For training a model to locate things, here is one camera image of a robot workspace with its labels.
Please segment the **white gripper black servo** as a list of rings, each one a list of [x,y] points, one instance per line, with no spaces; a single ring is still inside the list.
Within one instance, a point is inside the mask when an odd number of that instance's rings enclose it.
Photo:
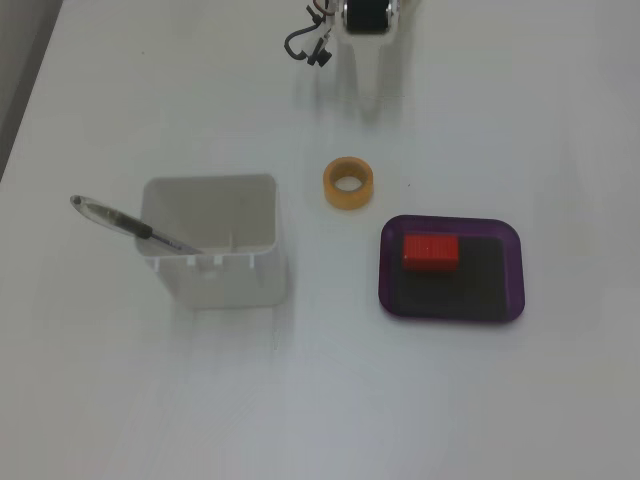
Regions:
[[[394,39],[399,19],[397,0],[339,2],[339,36],[352,44],[355,90],[361,100],[381,99],[383,45]]]

